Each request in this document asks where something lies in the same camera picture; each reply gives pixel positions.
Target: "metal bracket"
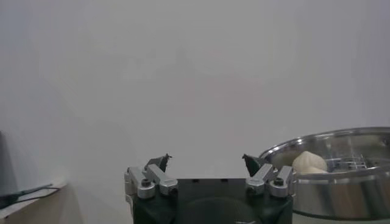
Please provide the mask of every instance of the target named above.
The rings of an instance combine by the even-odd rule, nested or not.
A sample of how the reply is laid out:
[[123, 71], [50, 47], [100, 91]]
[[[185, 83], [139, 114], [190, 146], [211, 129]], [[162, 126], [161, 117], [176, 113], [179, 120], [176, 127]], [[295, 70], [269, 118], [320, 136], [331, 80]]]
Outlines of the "metal bracket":
[[274, 177], [273, 166], [268, 163], [264, 164], [253, 177], [245, 180], [247, 193], [251, 195], [264, 193], [266, 183]]
[[129, 167], [124, 179], [126, 195], [137, 194], [142, 199], [154, 197], [155, 184], [148, 180], [139, 168]]
[[176, 179], [167, 176], [155, 164], [146, 167], [145, 175], [160, 187], [160, 192], [163, 195], [176, 195], [178, 182]]
[[270, 194], [278, 198], [284, 198], [293, 194], [293, 179], [293, 168], [283, 166], [277, 177], [269, 183]]

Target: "screw head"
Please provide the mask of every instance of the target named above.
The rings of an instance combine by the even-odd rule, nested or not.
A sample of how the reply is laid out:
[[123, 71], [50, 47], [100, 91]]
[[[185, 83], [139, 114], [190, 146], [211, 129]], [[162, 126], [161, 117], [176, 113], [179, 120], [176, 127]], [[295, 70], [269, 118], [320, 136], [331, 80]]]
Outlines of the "screw head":
[[274, 179], [274, 184], [276, 186], [282, 186], [282, 185], [284, 185], [284, 181], [280, 177], [277, 177], [277, 178]]
[[151, 181], [149, 179], [142, 179], [141, 186], [142, 187], [149, 187], [151, 185]]

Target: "wire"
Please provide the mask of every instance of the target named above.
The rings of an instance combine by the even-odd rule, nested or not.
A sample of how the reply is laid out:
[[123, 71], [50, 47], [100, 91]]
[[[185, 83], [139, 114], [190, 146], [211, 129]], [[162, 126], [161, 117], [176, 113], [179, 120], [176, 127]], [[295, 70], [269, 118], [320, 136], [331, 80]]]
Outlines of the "wire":
[[23, 199], [23, 200], [20, 200], [20, 201], [16, 201], [16, 202], [12, 203], [11, 205], [14, 205], [14, 204], [17, 204], [17, 203], [21, 203], [21, 202], [25, 202], [25, 201], [31, 201], [31, 200], [35, 200], [35, 199], [46, 198], [48, 196], [51, 196], [51, 195], [55, 194], [56, 192], [58, 192], [60, 190], [60, 188], [57, 188], [57, 187], [44, 187], [41, 190], [45, 190], [45, 189], [47, 189], [47, 190], [55, 190], [55, 191], [51, 192], [50, 194], [44, 195], [44, 196], [27, 198], [27, 199]]

